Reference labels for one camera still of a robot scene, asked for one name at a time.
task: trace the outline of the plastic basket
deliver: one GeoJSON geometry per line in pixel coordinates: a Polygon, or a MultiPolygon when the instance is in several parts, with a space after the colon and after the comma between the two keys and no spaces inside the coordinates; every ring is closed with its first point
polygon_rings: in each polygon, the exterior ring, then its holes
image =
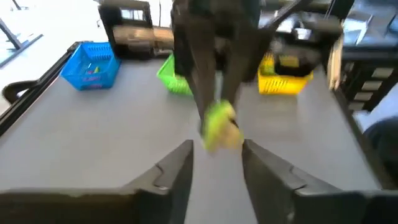
{"type": "Polygon", "coordinates": [[[257,74],[260,94],[296,95],[313,79],[313,72],[306,77],[291,77],[276,74],[272,55],[264,56],[257,74]]]}
{"type": "Polygon", "coordinates": [[[120,63],[108,42],[82,43],[60,75],[77,90],[111,88],[120,63]]]}
{"type": "Polygon", "coordinates": [[[174,73],[174,55],[170,55],[157,72],[157,77],[172,93],[192,95],[191,89],[184,77],[174,73]]]}

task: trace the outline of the metal bar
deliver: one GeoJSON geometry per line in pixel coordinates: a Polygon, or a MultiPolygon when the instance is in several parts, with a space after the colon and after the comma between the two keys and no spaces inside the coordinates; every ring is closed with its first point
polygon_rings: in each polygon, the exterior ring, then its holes
{"type": "Polygon", "coordinates": [[[12,0],[12,1],[13,1],[13,3],[15,4],[15,7],[17,7],[17,9],[20,10],[21,7],[20,7],[19,4],[17,3],[17,1],[16,1],[16,0],[12,0]]]}
{"type": "Polygon", "coordinates": [[[19,42],[18,38],[8,29],[7,25],[0,18],[0,29],[6,34],[7,38],[11,41],[15,49],[19,50],[22,44],[19,42]]]}
{"type": "Polygon", "coordinates": [[[43,34],[39,34],[36,38],[34,38],[33,40],[29,41],[27,44],[24,44],[20,49],[18,49],[17,51],[15,51],[10,57],[8,57],[7,59],[5,59],[4,61],[0,62],[0,68],[5,66],[5,64],[7,64],[8,62],[10,62],[13,58],[15,58],[16,56],[18,56],[21,52],[23,52],[26,48],[28,48],[30,45],[32,45],[34,42],[36,42],[36,40],[39,40],[41,37],[43,36],[43,34]]]}

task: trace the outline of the yellow-green object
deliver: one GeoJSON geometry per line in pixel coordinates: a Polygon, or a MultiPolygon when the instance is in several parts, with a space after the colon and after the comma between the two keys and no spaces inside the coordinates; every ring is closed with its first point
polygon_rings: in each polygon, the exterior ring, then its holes
{"type": "Polygon", "coordinates": [[[217,147],[239,147],[243,135],[231,122],[235,119],[235,110],[228,101],[221,101],[211,106],[205,114],[203,140],[205,149],[214,152],[217,147]]]}
{"type": "MultiPolygon", "coordinates": [[[[291,58],[286,63],[293,63],[291,58]]],[[[306,77],[292,77],[278,75],[274,71],[274,58],[272,55],[265,55],[258,70],[258,85],[260,94],[287,94],[296,95],[300,93],[305,85],[313,79],[313,72],[306,77]]]]}
{"type": "Polygon", "coordinates": [[[157,72],[157,78],[172,93],[192,95],[191,89],[184,77],[174,74],[174,55],[170,55],[163,66],[157,72]]]}

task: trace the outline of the table surface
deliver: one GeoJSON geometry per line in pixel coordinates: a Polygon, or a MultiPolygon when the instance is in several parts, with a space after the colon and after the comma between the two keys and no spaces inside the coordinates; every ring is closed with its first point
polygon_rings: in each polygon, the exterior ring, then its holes
{"type": "MultiPolygon", "coordinates": [[[[186,223],[256,223],[241,152],[206,153],[193,99],[155,77],[163,62],[123,62],[110,90],[76,91],[57,78],[0,138],[0,190],[120,187],[194,139],[186,223]]],[[[379,189],[320,72],[298,96],[243,86],[238,123],[246,139],[338,188],[379,189]]]]}

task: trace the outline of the black frame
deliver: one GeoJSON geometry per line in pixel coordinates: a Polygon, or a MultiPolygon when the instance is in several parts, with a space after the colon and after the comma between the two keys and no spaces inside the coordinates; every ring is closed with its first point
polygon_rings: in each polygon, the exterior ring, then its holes
{"type": "Polygon", "coordinates": [[[361,110],[372,111],[398,82],[398,47],[356,46],[343,48],[343,64],[351,63],[353,68],[345,72],[341,89],[349,103],[363,103],[361,110]],[[372,77],[376,68],[391,68],[388,78],[372,77]],[[362,90],[367,81],[379,81],[377,90],[362,90]],[[357,93],[372,93],[368,100],[356,100],[357,93]]]}

